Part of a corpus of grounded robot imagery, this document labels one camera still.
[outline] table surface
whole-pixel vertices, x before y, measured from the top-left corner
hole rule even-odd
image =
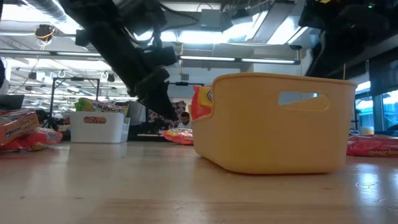
[[[398,223],[398,159],[323,175],[240,175],[171,143],[0,155],[6,223]]]

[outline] red snack bag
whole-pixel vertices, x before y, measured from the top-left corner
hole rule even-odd
[[[398,138],[383,135],[350,136],[347,156],[398,157]]]
[[[0,147],[0,152],[38,151],[48,145],[57,144],[62,139],[62,133],[48,128],[36,128],[18,139]]]
[[[213,109],[213,93],[211,86],[193,86],[195,93],[192,98],[192,119],[198,119],[211,113]]]
[[[0,146],[39,127],[35,110],[12,110],[0,112]]]
[[[163,136],[169,141],[176,142],[179,144],[191,144],[193,145],[193,135],[191,129],[185,128],[173,128],[167,131],[163,131]]]

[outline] chip bag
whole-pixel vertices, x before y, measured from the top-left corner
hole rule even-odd
[[[398,138],[383,135],[350,136],[347,156],[398,157]]]
[[[169,141],[176,142],[179,144],[193,145],[192,129],[173,128],[167,131],[163,131],[162,134],[164,138],[166,138]]]
[[[198,119],[211,113],[213,109],[213,93],[211,86],[193,86],[195,93],[192,98],[192,119]]]
[[[39,151],[49,145],[57,144],[62,133],[48,128],[35,128],[33,131],[0,147],[0,152]]]
[[[0,146],[40,126],[35,110],[0,112]]]
[[[127,115],[128,106],[111,105],[87,98],[80,98],[75,103],[76,111],[92,111],[92,112],[107,112],[107,113],[122,113],[124,117]]]

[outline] white plastic bin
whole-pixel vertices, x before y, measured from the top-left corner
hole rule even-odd
[[[99,118],[104,123],[85,123],[85,118]],[[70,114],[71,142],[121,143],[127,141],[130,118],[122,113],[77,111]]]

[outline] person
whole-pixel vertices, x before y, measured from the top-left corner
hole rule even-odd
[[[192,124],[191,124],[188,112],[182,112],[181,113],[181,122],[180,122],[180,124],[178,124],[177,128],[192,129]]]

